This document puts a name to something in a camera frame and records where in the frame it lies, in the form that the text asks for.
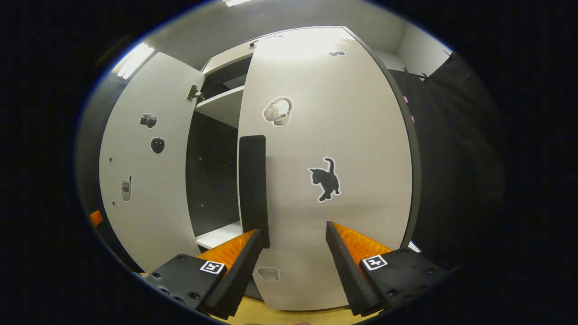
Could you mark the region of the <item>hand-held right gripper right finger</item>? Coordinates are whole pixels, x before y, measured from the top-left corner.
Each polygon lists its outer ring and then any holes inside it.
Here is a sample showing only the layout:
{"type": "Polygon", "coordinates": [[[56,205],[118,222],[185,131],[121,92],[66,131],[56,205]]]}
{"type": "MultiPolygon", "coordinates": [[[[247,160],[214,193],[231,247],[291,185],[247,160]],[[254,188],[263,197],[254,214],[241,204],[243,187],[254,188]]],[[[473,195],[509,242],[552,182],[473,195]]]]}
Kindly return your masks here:
{"type": "Polygon", "coordinates": [[[355,316],[403,308],[452,275],[414,249],[392,250],[332,221],[326,242],[355,316]]]}

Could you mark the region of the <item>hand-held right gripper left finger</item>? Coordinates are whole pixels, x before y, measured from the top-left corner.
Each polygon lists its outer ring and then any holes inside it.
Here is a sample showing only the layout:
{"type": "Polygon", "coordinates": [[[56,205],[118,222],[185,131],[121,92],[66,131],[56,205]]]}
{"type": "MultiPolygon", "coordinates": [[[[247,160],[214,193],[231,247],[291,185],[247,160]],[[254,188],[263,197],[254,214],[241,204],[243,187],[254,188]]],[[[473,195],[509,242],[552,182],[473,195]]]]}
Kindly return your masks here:
{"type": "Polygon", "coordinates": [[[251,230],[198,256],[176,255],[143,280],[188,309],[226,320],[237,313],[264,246],[262,230],[251,230]]]}

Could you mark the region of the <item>white cabinet door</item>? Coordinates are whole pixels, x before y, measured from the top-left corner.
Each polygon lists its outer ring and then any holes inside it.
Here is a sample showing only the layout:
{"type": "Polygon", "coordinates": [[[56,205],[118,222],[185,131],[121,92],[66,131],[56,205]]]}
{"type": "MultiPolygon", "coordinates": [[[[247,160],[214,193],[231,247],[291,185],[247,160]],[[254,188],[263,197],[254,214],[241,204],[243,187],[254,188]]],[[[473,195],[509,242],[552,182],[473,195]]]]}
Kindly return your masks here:
{"type": "Polygon", "coordinates": [[[146,273],[200,253],[186,196],[186,149],[205,76],[156,53],[132,76],[103,134],[99,184],[114,234],[146,273]]]}
{"type": "Polygon", "coordinates": [[[255,41],[238,136],[266,136],[270,247],[252,276],[268,308],[347,305],[326,243],[332,221],[396,250],[414,193],[407,107],[345,28],[255,41]]]}

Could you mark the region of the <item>white lower cabinet shelf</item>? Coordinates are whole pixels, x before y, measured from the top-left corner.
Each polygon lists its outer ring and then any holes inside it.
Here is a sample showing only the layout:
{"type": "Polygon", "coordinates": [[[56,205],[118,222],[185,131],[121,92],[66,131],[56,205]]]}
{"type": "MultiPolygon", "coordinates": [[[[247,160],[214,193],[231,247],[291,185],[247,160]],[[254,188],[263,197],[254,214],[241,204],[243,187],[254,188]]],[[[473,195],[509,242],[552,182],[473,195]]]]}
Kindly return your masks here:
{"type": "Polygon", "coordinates": [[[196,236],[196,243],[197,245],[210,250],[242,234],[243,231],[240,221],[236,221],[217,228],[217,230],[196,236]]]}

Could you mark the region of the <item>white cabinet shelf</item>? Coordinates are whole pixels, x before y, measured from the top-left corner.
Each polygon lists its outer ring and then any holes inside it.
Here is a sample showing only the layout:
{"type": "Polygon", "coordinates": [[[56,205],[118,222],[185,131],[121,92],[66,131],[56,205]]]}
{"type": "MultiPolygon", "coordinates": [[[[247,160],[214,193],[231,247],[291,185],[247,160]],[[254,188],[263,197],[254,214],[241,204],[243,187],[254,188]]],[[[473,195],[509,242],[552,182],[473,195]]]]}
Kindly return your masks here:
{"type": "Polygon", "coordinates": [[[217,228],[217,230],[196,236],[196,243],[197,245],[210,250],[242,234],[243,231],[240,221],[236,221],[217,228]]]}
{"type": "Polygon", "coordinates": [[[222,94],[197,103],[194,112],[208,116],[230,127],[238,128],[243,92],[244,86],[225,91],[222,94]]]}

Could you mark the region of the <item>white cabinet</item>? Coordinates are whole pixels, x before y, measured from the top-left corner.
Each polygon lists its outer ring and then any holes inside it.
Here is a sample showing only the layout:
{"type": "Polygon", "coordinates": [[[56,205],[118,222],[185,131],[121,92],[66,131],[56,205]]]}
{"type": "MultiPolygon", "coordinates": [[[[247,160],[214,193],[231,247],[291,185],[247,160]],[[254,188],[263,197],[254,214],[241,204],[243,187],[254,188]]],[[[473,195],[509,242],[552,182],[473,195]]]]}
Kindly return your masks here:
{"type": "MultiPolygon", "coordinates": [[[[353,33],[351,29],[343,26],[316,26],[305,28],[327,27],[345,28],[347,31],[353,33]]],[[[254,44],[254,42],[259,39],[297,29],[303,28],[270,33],[247,42],[254,44]]],[[[381,62],[361,37],[355,33],[353,33],[353,35],[370,51],[373,58],[381,62]]],[[[155,50],[153,54],[141,64],[136,72],[156,53],[162,52],[155,50]]],[[[205,100],[236,87],[244,86],[250,60],[251,57],[235,62],[212,74],[204,74],[204,83],[201,87],[198,87],[198,89],[204,93],[205,100]]],[[[124,81],[129,83],[132,76],[124,81]]],[[[192,213],[191,223],[196,231],[196,237],[233,222],[240,221],[237,179],[238,128],[230,127],[208,116],[194,112],[188,140],[192,142],[192,150],[186,153],[186,158],[192,159],[193,167],[201,168],[200,173],[193,173],[192,179],[194,181],[200,181],[201,185],[209,189],[206,201],[200,202],[198,198],[193,198],[189,208],[189,211],[192,213]]]]}

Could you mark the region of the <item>white upper cabinet shelf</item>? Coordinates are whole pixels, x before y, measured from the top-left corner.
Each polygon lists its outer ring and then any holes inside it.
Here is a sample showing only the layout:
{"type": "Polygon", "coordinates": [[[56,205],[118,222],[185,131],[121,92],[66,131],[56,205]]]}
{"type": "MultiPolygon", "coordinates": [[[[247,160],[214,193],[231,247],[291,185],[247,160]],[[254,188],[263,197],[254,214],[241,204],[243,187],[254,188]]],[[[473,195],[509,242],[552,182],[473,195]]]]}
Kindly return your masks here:
{"type": "Polygon", "coordinates": [[[225,91],[222,94],[197,103],[194,112],[208,116],[230,127],[238,128],[243,92],[244,86],[225,91]]]}

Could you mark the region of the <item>white cabinet drawer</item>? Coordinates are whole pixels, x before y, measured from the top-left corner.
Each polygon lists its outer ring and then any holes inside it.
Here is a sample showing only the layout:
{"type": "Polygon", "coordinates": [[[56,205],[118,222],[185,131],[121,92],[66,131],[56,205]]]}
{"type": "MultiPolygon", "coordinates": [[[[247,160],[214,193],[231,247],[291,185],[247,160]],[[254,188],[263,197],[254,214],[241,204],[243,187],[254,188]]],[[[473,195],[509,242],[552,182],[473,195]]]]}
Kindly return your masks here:
{"type": "Polygon", "coordinates": [[[252,57],[255,49],[256,45],[252,42],[246,42],[237,46],[233,46],[230,49],[227,49],[219,54],[215,54],[213,57],[211,57],[209,61],[206,62],[201,72],[202,74],[209,75],[235,62],[252,57]]]}

